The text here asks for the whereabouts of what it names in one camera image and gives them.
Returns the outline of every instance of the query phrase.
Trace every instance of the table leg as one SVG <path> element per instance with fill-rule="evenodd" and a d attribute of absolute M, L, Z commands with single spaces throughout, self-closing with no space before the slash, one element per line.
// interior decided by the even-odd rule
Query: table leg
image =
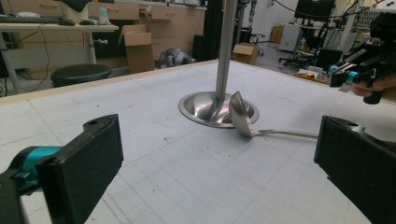
<path fill-rule="evenodd" d="M 88 57 L 89 57 L 90 63 L 96 63 L 95 46 L 93 45 L 92 33 L 85 32 L 84 35 L 85 35 L 85 39 L 87 41 Z"/>
<path fill-rule="evenodd" d="M 0 33 L 0 50 L 1 50 L 1 54 L 3 55 L 3 59 L 6 64 L 9 77 L 11 78 L 12 86 L 14 87 L 15 93 L 17 94 L 23 93 L 20 82 L 18 81 L 17 73 L 15 72 L 15 69 L 12 66 L 11 58 L 8 55 L 8 48 L 6 46 L 6 42 L 4 41 L 3 35 L 1 33 Z"/>

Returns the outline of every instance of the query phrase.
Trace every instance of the metal spoon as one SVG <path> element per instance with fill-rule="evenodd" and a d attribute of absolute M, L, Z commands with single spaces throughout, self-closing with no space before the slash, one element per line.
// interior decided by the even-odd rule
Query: metal spoon
<path fill-rule="evenodd" d="M 230 117 L 231 117 L 231 121 L 233 122 L 233 126 L 243 136 L 254 137 L 256 135 L 278 133 L 278 134 L 292 135 L 297 137 L 318 139 L 318 135 L 312 133 L 299 133 L 295 131 L 281 130 L 281 129 L 255 130 L 251 126 L 250 119 L 248 118 L 248 112 L 244 107 L 244 105 L 245 103 L 244 100 L 242 99 L 241 93 L 237 91 L 230 99 L 229 110 L 230 110 Z"/>

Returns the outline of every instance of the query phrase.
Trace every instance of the gray floor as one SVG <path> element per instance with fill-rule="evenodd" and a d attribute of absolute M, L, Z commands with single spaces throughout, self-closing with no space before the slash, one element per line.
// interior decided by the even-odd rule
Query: gray floor
<path fill-rule="evenodd" d="M 279 58 L 289 58 L 291 55 L 290 52 L 277 50 L 277 46 L 278 44 L 261 43 L 260 47 L 261 50 L 263 50 L 264 54 L 257 58 L 256 65 L 273 71 L 292 75 L 295 72 L 295 69 L 288 66 L 284 66 L 282 63 L 278 62 Z M 115 70 L 114 74 L 115 76 L 119 76 L 127 73 L 128 73 L 127 68 L 121 68 Z M 28 76 L 26 76 L 24 73 L 19 74 L 21 87 L 24 89 L 25 92 L 42 91 L 52 88 L 52 82 L 50 81 L 49 77 L 47 77 L 44 80 L 30 80 L 27 77 Z M 11 81 L 9 78 L 7 78 L 7 96 L 14 94 L 15 92 L 12 88 Z M 5 79 L 0 78 L 0 96 L 3 97 L 5 95 L 6 95 Z"/>

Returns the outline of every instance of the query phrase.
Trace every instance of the chair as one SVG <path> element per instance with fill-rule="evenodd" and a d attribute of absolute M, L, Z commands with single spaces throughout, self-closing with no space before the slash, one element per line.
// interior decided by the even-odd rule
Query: chair
<path fill-rule="evenodd" d="M 111 77 L 111 68 L 102 64 L 76 64 L 55 70 L 50 79 L 53 87 L 70 86 Z"/>

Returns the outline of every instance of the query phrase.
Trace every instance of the black stool seat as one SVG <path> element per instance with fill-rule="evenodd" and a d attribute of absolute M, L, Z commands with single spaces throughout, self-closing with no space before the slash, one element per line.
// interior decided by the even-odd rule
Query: black stool seat
<path fill-rule="evenodd" d="M 77 64 L 55 70 L 50 79 L 53 87 L 96 81 L 111 76 L 111 68 L 102 64 Z"/>

